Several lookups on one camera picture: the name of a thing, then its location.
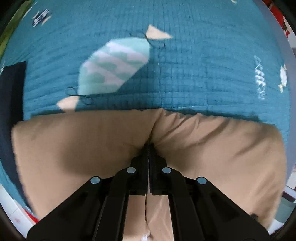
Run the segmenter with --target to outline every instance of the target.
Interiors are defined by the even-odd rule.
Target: white embroidery
[[[24,14],[24,16],[22,17],[22,20],[23,20],[23,19],[25,18],[25,16],[27,16],[27,14],[31,11],[32,7],[30,7],[29,10],[26,11],[26,13]]]
[[[36,14],[32,24],[33,28],[36,27],[38,23],[43,21],[46,18],[46,16],[49,14],[49,12],[50,12],[49,9],[45,9],[42,13]]]
[[[33,18],[31,18],[31,20],[33,20],[34,18],[36,18],[39,14],[39,11],[35,14],[35,16]]]
[[[46,19],[44,19],[43,21],[42,21],[42,24],[41,24],[41,26],[43,26],[50,18],[52,17],[52,15],[51,16],[49,16],[49,17],[47,17]]]
[[[280,90],[281,93],[283,93],[283,91],[284,91],[284,87],[283,87],[282,84],[279,84],[279,90]]]
[[[4,60],[4,62],[3,62],[3,66],[2,66],[2,68],[1,68],[1,70],[0,70],[0,75],[2,74],[2,72],[3,72],[3,70],[4,70],[4,67],[5,67],[5,60]]]
[[[280,71],[280,76],[281,76],[281,84],[286,87],[287,86],[287,72],[285,70],[284,66],[281,66],[281,71]]]
[[[255,68],[255,82],[258,86],[257,93],[258,93],[258,99],[264,100],[265,99],[265,87],[266,87],[266,81],[265,81],[265,74],[263,73],[263,66],[261,64],[261,59],[259,59],[256,55],[254,56],[256,68]]]

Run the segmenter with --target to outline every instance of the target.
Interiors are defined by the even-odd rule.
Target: light blue fabric
[[[2,62],[27,61],[24,118],[61,112],[79,67],[111,39],[146,32],[151,24],[173,39],[150,41],[150,59],[115,93],[93,96],[77,110],[166,108],[276,125],[289,133],[288,86],[273,33],[252,0],[39,0],[13,33]],[[52,18],[32,28],[37,11]],[[262,60],[265,100],[257,98],[254,56]]]
[[[149,49],[144,38],[112,39],[81,65],[78,94],[116,92],[148,62]]]

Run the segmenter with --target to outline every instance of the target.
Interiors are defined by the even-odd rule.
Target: blue comforter
[[[31,18],[45,9],[52,18],[33,28]],[[92,96],[93,105],[80,101],[76,110],[162,107],[254,120],[276,125],[287,143],[289,80],[281,93],[283,57],[252,0],[39,0],[1,61],[27,61],[24,119],[61,112],[56,103],[67,97],[67,87],[77,87],[79,67],[95,50],[150,24],[173,39],[165,48],[151,41],[148,64],[117,92]],[[264,99],[258,98],[254,56],[265,74]]]

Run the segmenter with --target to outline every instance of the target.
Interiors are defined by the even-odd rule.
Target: metal screw
[[[126,169],[127,173],[132,174],[136,172],[136,169],[134,167],[129,167],[128,169]]]
[[[199,178],[197,179],[197,182],[198,182],[199,184],[206,184],[206,183],[207,183],[207,180],[206,180],[204,177],[199,177]]]
[[[168,174],[168,173],[170,173],[172,171],[172,169],[169,168],[169,167],[164,167],[162,171],[163,171],[163,173]]]
[[[91,178],[91,183],[92,184],[98,184],[100,182],[100,178],[99,177],[92,177]]]

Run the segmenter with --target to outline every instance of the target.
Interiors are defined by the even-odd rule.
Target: white patch
[[[28,9],[28,11],[26,11],[26,13],[24,14],[24,16],[22,17],[22,20],[25,18],[25,16],[27,16],[27,14],[31,11],[31,9],[32,9],[32,7],[30,7],[29,9]]]
[[[69,96],[57,102],[57,106],[64,112],[70,113],[75,111],[78,101],[79,96]]]
[[[145,35],[148,39],[172,39],[173,38],[168,33],[162,32],[158,28],[152,25],[149,25]]]
[[[31,20],[33,20],[34,18],[36,18],[38,14],[39,14],[39,11],[34,15],[33,18],[31,18]]]
[[[115,73],[128,73],[134,74],[137,72],[137,69],[133,66],[123,62],[121,59],[118,59],[112,55],[109,55],[101,50],[98,50],[93,53],[93,56],[98,57],[98,63],[112,63],[116,65]]]
[[[102,76],[105,77],[105,84],[109,84],[109,85],[117,85],[117,86],[121,86],[123,85],[124,81],[120,78],[118,78],[116,75],[114,75],[113,73],[105,70],[104,68],[96,65],[95,63],[92,63],[90,61],[86,61],[83,64],[84,67],[86,67],[87,69],[87,74],[93,74],[93,73],[99,73]]]
[[[43,26],[43,24],[45,24],[51,17],[52,17],[52,15],[49,16],[49,17],[47,17],[46,19],[44,19],[43,22],[42,22],[42,24],[41,24],[41,26]]]
[[[283,88],[283,85],[282,84],[279,85],[279,90],[280,90],[281,93],[283,93],[284,88]]]
[[[285,70],[285,67],[281,66],[281,71],[280,71],[280,76],[281,76],[281,84],[286,87],[287,86],[287,72]]]
[[[144,64],[148,62],[148,58],[144,55],[142,55],[139,52],[136,52],[128,47],[119,45],[117,43],[114,43],[112,41],[106,43],[106,46],[110,48],[110,53],[113,52],[124,52],[128,55],[127,60],[128,61],[141,61]]]
[[[257,93],[258,93],[258,99],[264,100],[265,99],[265,87],[266,87],[266,81],[265,81],[265,74],[263,73],[263,66],[261,64],[261,59],[259,59],[256,55],[254,56],[255,63],[257,67],[255,68],[255,82],[258,86]]]

